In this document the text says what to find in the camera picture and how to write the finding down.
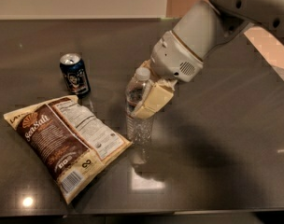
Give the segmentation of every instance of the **wall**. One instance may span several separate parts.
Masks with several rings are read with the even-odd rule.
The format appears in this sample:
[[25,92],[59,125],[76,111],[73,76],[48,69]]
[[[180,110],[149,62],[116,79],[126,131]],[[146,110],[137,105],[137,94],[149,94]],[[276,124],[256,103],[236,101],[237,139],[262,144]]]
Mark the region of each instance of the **wall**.
[[161,18],[167,0],[0,0],[0,20]]

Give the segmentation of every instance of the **table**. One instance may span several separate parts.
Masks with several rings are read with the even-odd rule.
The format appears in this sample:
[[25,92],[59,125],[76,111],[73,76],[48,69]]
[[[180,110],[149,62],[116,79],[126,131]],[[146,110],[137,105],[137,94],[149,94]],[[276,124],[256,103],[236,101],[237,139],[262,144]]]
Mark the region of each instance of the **table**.
[[84,104],[126,135],[125,86],[177,21],[0,21],[0,217],[284,210],[284,81],[243,35],[177,85],[149,147],[128,148],[70,205],[3,120],[67,95],[59,59],[80,52],[92,86]]

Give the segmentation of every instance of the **chip bag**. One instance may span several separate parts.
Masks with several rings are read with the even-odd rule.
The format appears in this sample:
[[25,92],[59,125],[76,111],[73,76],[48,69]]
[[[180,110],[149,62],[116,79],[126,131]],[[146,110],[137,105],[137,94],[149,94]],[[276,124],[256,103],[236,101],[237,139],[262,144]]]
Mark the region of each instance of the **chip bag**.
[[76,95],[6,113],[4,119],[48,167],[67,204],[131,145],[79,105]]

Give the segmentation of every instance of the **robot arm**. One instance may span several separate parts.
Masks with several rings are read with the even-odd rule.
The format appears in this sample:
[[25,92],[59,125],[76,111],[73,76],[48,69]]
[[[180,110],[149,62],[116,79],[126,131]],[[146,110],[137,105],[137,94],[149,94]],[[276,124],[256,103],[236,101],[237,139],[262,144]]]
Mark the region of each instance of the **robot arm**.
[[166,79],[191,81],[217,47],[260,25],[284,44],[284,0],[199,1],[155,45],[152,69]]

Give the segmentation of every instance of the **dark blue can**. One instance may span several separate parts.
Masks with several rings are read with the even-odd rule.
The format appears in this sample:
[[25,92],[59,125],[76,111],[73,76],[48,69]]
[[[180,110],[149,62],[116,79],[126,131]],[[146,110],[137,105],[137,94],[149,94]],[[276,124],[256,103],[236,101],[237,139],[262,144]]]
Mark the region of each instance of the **dark blue can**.
[[78,98],[86,96],[91,88],[85,63],[77,53],[68,53],[61,57],[60,68],[64,76],[67,89]]

